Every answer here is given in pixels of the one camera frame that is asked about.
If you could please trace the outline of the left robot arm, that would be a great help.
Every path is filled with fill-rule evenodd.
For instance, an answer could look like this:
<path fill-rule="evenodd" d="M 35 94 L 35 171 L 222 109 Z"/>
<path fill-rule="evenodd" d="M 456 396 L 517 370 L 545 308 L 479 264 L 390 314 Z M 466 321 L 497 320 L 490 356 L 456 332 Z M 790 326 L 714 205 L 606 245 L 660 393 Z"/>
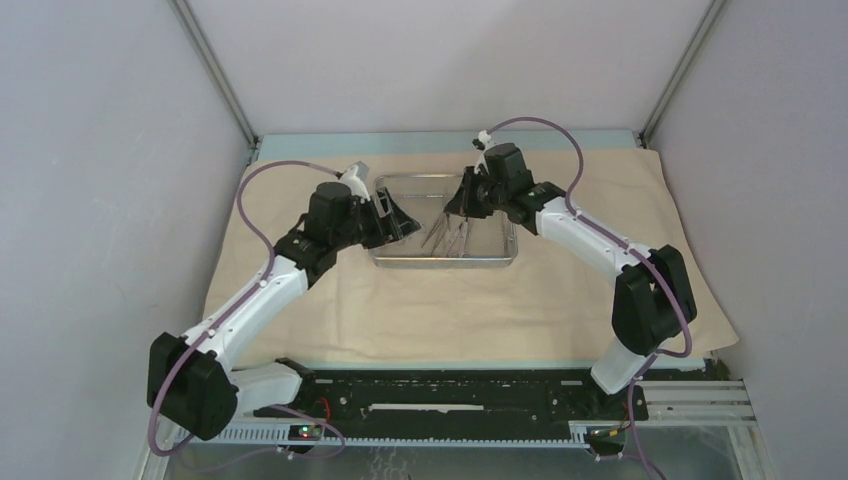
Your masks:
<path fill-rule="evenodd" d="M 368 190 L 366 164 L 324 171 L 331 181 L 315 187 L 306 211 L 276 242 L 248 218 L 243 198 L 236 198 L 239 216 L 265 246 L 267 259 L 214 313 L 179 336 L 163 333 L 151 344 L 149 443 L 156 442 L 160 418 L 184 428 L 190 438 L 210 440 L 247 412 L 279 404 L 299 417 L 314 408 L 316 390 L 294 368 L 274 361 L 237 370 L 236 361 L 272 320 L 335 266 L 341 251 L 393 244 L 421 228 L 386 188 Z"/>

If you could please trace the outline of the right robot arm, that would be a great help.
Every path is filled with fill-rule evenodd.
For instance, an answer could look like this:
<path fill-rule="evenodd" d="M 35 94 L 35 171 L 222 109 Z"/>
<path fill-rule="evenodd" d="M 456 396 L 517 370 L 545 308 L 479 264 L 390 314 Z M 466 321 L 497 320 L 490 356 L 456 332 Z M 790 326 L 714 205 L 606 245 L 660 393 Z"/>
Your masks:
<path fill-rule="evenodd" d="M 571 189 L 536 181 L 515 144 L 497 143 L 487 130 L 473 144 L 480 156 L 464 169 L 445 214 L 485 219 L 502 212 L 575 254 L 613 286 L 614 338 L 581 392 L 585 411 L 606 418 L 620 407 L 621 391 L 657 356 L 685 358 L 693 351 L 689 325 L 697 307 L 682 253 L 634 242 L 579 208 Z"/>

